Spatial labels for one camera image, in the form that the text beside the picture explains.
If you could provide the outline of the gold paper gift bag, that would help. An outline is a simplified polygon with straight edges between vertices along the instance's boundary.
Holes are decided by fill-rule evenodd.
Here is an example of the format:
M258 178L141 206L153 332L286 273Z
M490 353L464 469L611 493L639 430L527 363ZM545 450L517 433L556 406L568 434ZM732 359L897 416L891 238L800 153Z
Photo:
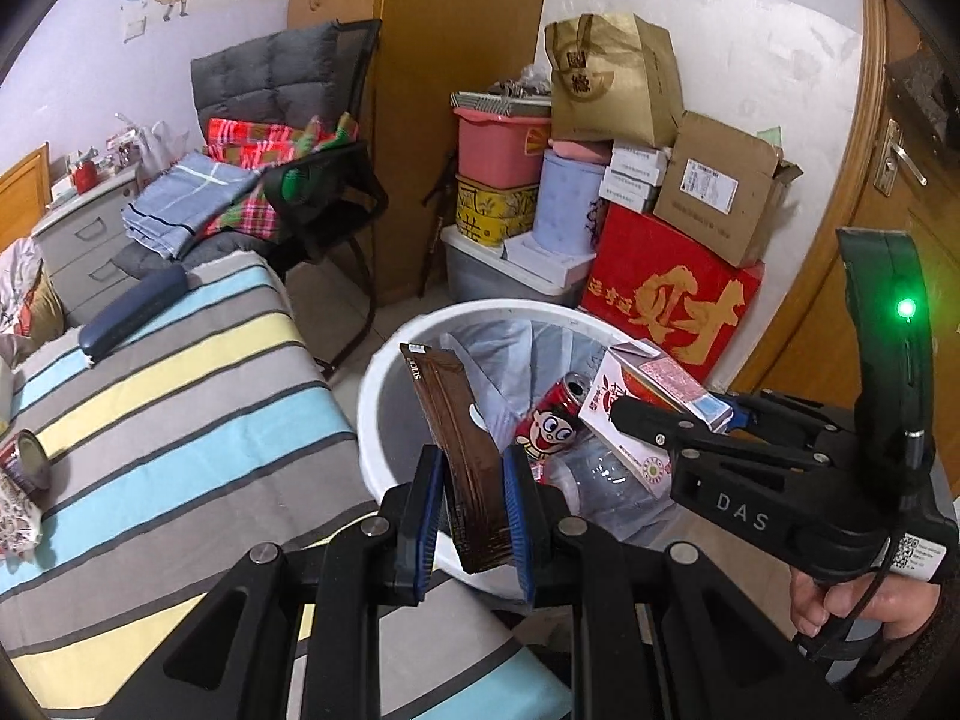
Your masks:
M633 13L545 26L553 137L669 148L685 104L670 32Z

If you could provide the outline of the black office chair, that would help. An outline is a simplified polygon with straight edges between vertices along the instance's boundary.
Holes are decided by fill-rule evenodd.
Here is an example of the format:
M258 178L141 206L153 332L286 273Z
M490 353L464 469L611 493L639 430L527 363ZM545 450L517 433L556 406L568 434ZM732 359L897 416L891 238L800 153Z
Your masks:
M331 24L337 36L334 110L359 117L364 83L373 60L382 21L350 21ZM272 247L267 257L279 277L286 277L300 263L319 265L339 245L352 252L359 276L359 288L368 300L368 309L358 333L328 361L316 361L328 379L366 340L377 312L373 264L364 254L358 234L373 226L389 204L389 195L374 174L370 147L363 138L342 145L326 146L304 158L263 174L263 190L277 212L288 236Z

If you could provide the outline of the pink pillow bedding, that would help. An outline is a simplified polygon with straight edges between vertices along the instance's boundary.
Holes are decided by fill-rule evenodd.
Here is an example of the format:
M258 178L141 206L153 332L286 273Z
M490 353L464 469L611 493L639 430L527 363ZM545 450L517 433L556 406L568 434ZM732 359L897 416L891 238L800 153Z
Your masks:
M65 332L65 312L31 238L16 239L3 250L0 266L2 359L14 369Z

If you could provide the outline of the grey lidded storage box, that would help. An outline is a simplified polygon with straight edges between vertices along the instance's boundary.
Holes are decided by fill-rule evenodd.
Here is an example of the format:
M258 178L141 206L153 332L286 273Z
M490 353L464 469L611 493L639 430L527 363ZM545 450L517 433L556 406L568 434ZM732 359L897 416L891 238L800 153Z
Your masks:
M480 299L530 299L576 307L587 275L568 286L556 286L545 278L506 260L500 250L485 247L462 236L457 227L441 232L449 294L454 302Z

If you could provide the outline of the red cartoon drink can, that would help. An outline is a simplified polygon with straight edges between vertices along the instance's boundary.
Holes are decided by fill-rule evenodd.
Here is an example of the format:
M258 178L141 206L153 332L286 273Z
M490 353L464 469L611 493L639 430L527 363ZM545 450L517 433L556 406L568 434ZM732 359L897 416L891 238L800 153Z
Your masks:
M589 382L578 372L558 379L521 419L514 442L523 447L535 481L544 479L550 460L569 449L584 431L579 411L589 390Z

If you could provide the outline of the tall wooden wardrobe right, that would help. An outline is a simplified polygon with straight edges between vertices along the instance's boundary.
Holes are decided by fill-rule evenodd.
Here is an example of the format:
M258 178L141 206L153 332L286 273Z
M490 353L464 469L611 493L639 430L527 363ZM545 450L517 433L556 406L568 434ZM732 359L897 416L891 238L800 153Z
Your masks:
M361 112L389 208L373 227L376 298L415 294L434 229L421 203L457 140L456 91L482 91L534 59L544 0L288 0L291 28L381 23Z

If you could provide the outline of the red white milk carton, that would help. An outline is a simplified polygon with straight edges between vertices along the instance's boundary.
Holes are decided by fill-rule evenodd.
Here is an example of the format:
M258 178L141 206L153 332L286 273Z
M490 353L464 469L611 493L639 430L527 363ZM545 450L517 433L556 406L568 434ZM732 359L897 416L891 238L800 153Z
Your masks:
M590 381L579 419L654 497L667 493L672 481L665 439L659 439L662 429L649 439L636 439L613 426L613 403L623 397L647 406L654 418L686 419L713 433L724 433L734 417L729 403L708 392L656 343L631 340L609 346Z

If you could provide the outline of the patterned paper cup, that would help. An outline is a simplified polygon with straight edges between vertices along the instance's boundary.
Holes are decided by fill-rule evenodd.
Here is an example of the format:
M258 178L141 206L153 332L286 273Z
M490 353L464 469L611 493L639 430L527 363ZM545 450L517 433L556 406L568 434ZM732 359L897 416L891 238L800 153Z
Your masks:
M7 475L0 478L0 550L3 557L29 556L43 539L41 509Z

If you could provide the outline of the wooden door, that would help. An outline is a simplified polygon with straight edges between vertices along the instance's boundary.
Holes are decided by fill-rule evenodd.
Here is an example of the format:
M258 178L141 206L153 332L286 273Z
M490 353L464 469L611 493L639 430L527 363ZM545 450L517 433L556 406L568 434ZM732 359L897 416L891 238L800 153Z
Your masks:
M896 0L862 0L864 52L853 128L838 181L799 275L732 388L770 388L832 405L859 394L853 324L844 307L835 229L909 232L931 303L935 427L958 488L958 169L942 164L893 99L887 65L924 47Z

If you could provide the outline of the brown snack wrapper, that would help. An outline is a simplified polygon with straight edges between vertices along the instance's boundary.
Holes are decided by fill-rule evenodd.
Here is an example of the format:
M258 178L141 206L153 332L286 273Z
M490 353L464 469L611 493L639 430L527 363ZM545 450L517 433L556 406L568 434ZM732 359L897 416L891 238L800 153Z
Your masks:
M446 349L402 343L400 353L448 464L449 532L460 567L466 574L491 571L511 554L501 452L478 411L466 368Z

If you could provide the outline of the clear plastic bottle red label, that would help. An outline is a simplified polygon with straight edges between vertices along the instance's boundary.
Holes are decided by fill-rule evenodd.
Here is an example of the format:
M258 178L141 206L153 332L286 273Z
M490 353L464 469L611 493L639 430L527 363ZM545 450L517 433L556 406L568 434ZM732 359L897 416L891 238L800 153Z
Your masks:
M648 493L595 437L583 437L551 457L542 481L562 491L573 515L625 543L649 546L679 516L669 497Z

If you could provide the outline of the dark blue glasses case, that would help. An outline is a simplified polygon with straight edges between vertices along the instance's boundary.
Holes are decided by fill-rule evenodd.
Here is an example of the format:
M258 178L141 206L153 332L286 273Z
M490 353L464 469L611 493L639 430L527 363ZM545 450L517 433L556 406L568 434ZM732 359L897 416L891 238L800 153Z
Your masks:
M89 366L114 349L161 312L189 293L189 278L182 265L148 273L143 280L106 305L78 333L78 348Z

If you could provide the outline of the folded blue plaid cloth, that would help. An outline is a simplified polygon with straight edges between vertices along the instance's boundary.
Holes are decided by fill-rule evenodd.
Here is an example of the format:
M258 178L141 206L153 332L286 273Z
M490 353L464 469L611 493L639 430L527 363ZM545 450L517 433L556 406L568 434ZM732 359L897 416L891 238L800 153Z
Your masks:
M260 176L197 151L187 153L122 210L125 232L161 259L178 260L213 218L256 188Z

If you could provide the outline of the grey quilted chair cushion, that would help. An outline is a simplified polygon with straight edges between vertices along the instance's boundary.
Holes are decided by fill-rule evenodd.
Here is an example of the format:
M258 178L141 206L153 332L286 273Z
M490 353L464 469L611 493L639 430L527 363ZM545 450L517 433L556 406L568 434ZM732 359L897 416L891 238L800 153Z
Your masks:
M332 21L287 29L190 62L202 132L213 119L302 128L345 112L338 81L338 31Z

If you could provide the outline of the red text drink can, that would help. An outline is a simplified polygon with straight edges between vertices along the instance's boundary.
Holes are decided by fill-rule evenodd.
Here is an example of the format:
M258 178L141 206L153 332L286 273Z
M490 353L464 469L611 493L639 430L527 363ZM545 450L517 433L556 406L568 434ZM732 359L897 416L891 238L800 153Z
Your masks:
M2 442L2 472L29 497L46 494L52 484L52 468L36 434L21 429Z

